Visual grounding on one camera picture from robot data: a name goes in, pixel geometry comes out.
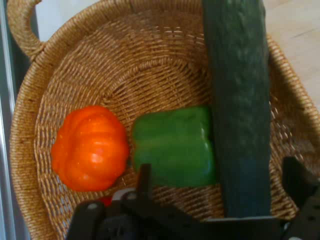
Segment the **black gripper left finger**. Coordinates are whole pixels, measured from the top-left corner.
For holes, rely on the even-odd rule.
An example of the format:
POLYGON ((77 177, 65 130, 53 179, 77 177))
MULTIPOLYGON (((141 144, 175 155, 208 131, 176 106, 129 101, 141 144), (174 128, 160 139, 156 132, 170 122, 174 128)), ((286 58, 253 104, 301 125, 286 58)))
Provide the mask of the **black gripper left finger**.
POLYGON ((152 198, 152 167, 143 164, 137 185, 119 200, 103 197, 80 203, 67 232, 69 240, 195 240, 199 222, 152 198))

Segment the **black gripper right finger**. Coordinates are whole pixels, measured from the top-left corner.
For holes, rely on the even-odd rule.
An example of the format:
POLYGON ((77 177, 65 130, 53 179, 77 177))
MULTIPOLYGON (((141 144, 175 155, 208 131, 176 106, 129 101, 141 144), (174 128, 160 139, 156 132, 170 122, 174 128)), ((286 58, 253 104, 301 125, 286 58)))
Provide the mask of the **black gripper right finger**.
POLYGON ((296 216, 284 232, 284 240, 320 238, 320 180, 299 162, 288 156, 282 164, 282 186, 298 207, 296 216))

